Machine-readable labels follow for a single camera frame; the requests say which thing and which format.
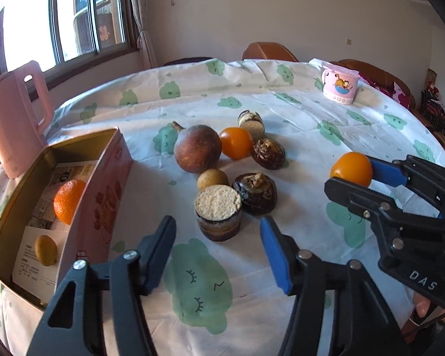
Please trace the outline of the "dark chocolate pastry front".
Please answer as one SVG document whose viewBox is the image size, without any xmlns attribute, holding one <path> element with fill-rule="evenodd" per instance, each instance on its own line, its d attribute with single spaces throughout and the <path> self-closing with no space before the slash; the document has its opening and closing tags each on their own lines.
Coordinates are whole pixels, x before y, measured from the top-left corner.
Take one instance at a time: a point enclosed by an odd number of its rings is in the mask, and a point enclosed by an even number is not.
<svg viewBox="0 0 445 356">
<path fill-rule="evenodd" d="M 276 184 L 262 172 L 241 174 L 232 186 L 242 199 L 243 210 L 249 214 L 268 214 L 276 207 Z"/>
</svg>

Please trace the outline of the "dark chocolate walnut pastry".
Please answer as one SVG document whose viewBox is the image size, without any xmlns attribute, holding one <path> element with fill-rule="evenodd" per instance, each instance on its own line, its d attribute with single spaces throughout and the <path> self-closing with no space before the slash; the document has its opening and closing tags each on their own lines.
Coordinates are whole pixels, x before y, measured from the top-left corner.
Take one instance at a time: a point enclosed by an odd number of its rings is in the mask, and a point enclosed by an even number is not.
<svg viewBox="0 0 445 356">
<path fill-rule="evenodd" d="M 285 149 L 270 138 L 261 138 L 252 145 L 253 159 L 263 168 L 278 170 L 285 163 Z"/>
</svg>

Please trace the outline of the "small cake cup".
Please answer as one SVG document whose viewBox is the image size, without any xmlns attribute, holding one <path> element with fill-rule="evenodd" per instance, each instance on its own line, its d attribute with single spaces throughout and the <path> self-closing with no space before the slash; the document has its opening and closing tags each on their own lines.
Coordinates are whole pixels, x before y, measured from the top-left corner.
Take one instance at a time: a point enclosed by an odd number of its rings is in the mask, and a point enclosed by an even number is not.
<svg viewBox="0 0 445 356">
<path fill-rule="evenodd" d="M 265 126 L 261 116 L 257 112 L 244 110 L 238 116 L 238 127 L 246 129 L 252 137 L 252 141 L 257 142 L 265 135 Z"/>
</svg>

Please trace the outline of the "smooth orange tomato-like fruit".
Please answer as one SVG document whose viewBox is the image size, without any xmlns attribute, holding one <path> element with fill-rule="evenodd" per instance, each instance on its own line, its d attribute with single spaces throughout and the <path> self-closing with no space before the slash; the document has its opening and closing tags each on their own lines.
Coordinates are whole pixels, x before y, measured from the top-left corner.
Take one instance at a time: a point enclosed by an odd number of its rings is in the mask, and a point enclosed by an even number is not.
<svg viewBox="0 0 445 356">
<path fill-rule="evenodd" d="M 222 153 L 232 160 L 247 158 L 251 155 L 252 136 L 239 127 L 229 127 L 219 134 L 222 143 Z"/>
</svg>

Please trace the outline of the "crumb-topped layered cake cup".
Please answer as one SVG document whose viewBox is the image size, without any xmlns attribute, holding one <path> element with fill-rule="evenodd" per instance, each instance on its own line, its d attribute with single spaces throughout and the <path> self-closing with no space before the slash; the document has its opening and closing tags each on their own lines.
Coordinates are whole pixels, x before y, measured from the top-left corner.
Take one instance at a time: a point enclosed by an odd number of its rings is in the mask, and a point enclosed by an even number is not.
<svg viewBox="0 0 445 356">
<path fill-rule="evenodd" d="M 215 242 L 234 237 L 240 230 L 242 199 L 227 185 L 212 185 L 194 200 L 194 212 L 203 235 Z"/>
</svg>

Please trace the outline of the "round longan fruit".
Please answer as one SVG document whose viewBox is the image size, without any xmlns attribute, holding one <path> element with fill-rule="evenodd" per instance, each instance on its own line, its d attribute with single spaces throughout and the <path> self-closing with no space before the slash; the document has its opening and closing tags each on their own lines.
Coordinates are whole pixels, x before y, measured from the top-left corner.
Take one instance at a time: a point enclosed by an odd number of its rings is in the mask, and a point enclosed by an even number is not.
<svg viewBox="0 0 445 356">
<path fill-rule="evenodd" d="M 203 191 L 207 187 L 214 185 L 229 184 L 227 175 L 219 169 L 209 169 L 201 173 L 197 180 L 197 187 L 199 191 Z"/>
</svg>

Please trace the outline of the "large reddish-brown round fruit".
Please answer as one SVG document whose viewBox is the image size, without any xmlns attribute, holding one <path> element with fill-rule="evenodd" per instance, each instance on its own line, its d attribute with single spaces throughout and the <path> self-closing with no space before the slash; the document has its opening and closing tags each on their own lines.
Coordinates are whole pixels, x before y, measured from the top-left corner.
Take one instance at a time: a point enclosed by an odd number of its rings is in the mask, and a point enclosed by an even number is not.
<svg viewBox="0 0 445 356">
<path fill-rule="evenodd" d="M 176 121 L 171 123 L 177 132 L 174 157 L 182 170 L 192 174 L 216 168 L 222 153 L 222 142 L 218 134 L 207 125 L 183 128 Z"/>
</svg>

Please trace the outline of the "printed paper sheet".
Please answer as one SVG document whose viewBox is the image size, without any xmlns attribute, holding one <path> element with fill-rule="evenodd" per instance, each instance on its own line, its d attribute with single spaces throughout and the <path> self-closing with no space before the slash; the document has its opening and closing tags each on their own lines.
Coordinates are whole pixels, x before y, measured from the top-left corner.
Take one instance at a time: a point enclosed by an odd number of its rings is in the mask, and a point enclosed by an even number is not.
<svg viewBox="0 0 445 356">
<path fill-rule="evenodd" d="M 12 282 L 37 298 L 39 305 L 47 305 L 58 283 L 58 269 L 70 226 L 61 222 L 54 213 L 54 195 L 63 183 L 73 179 L 87 182 L 96 166 L 96 160 L 59 163 L 51 171 L 37 200 L 17 252 L 12 270 Z M 57 246 L 57 257 L 51 266 L 41 264 L 34 244 L 39 236 L 49 236 Z"/>
</svg>

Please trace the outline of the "small yellow-brown longan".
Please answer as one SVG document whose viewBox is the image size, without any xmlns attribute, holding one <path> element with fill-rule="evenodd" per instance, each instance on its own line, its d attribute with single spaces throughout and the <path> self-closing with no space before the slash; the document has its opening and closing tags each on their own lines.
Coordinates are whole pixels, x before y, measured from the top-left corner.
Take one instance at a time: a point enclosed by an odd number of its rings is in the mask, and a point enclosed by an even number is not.
<svg viewBox="0 0 445 356">
<path fill-rule="evenodd" d="M 38 261 L 43 266 L 54 265 L 57 261 L 58 246 L 50 236 L 38 236 L 34 243 L 34 251 Z"/>
</svg>

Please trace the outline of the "pink floral cushion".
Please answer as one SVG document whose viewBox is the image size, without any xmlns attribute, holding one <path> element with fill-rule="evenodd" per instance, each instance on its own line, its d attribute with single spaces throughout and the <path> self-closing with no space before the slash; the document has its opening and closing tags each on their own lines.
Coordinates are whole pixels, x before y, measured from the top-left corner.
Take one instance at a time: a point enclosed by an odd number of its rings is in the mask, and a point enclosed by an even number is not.
<svg viewBox="0 0 445 356">
<path fill-rule="evenodd" d="M 411 108 L 410 95 L 406 94 L 397 82 L 388 81 L 386 83 L 378 83 L 364 74 L 361 74 L 361 80 L 362 82 L 369 84 L 371 87 L 377 89 L 384 95 L 389 96 L 390 98 L 392 98 L 392 100 L 402 105 L 406 109 Z"/>
</svg>

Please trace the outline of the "pink cartoon cat cup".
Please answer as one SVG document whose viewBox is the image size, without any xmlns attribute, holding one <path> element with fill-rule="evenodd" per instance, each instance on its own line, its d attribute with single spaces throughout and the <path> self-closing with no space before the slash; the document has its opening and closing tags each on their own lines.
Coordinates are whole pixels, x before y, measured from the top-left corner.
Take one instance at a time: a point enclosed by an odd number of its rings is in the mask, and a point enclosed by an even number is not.
<svg viewBox="0 0 445 356">
<path fill-rule="evenodd" d="M 325 98 L 339 104 L 352 104 L 360 80 L 359 72 L 328 62 L 324 62 L 322 68 L 322 92 Z"/>
</svg>

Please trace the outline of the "white green-cloud tablecloth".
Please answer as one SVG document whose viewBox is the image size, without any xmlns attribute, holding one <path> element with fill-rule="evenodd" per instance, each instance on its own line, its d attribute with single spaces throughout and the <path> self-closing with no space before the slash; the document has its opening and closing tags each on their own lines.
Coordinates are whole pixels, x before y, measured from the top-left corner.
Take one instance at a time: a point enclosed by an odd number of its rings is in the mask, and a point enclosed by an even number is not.
<svg viewBox="0 0 445 356">
<path fill-rule="evenodd" d="M 54 107 L 30 62 L 0 157 L 1 353 L 411 355 L 445 310 L 445 151 L 356 71 L 212 59 Z"/>
</svg>

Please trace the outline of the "brown leather chair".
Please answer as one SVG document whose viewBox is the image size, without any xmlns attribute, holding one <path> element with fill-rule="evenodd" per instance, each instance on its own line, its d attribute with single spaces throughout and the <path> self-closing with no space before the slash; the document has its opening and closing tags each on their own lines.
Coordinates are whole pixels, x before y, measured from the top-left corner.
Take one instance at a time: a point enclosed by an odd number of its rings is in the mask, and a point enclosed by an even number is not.
<svg viewBox="0 0 445 356">
<path fill-rule="evenodd" d="M 284 45 L 275 42 L 250 43 L 242 55 L 243 60 L 282 60 L 298 62 L 294 54 Z"/>
</svg>

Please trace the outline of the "pink electric kettle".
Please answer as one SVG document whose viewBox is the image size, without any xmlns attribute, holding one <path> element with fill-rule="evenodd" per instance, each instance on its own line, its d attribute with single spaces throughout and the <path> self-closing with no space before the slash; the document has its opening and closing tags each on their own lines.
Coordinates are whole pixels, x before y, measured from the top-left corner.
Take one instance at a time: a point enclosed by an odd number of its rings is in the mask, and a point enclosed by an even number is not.
<svg viewBox="0 0 445 356">
<path fill-rule="evenodd" d="M 25 78 L 31 76 L 44 117 L 37 120 Z M 54 119 L 45 77 L 37 61 L 0 75 L 0 163 L 9 178 L 25 173 L 47 146 L 43 135 Z"/>
</svg>

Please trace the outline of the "brown framed window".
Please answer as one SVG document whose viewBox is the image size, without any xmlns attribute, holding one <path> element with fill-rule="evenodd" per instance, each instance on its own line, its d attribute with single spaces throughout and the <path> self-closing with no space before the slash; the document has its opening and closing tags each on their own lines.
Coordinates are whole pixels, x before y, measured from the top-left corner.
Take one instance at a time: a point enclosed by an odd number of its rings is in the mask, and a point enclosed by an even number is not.
<svg viewBox="0 0 445 356">
<path fill-rule="evenodd" d="M 140 70 L 130 0 L 5 0 L 0 74 L 35 60 L 48 88 L 84 88 Z"/>
</svg>

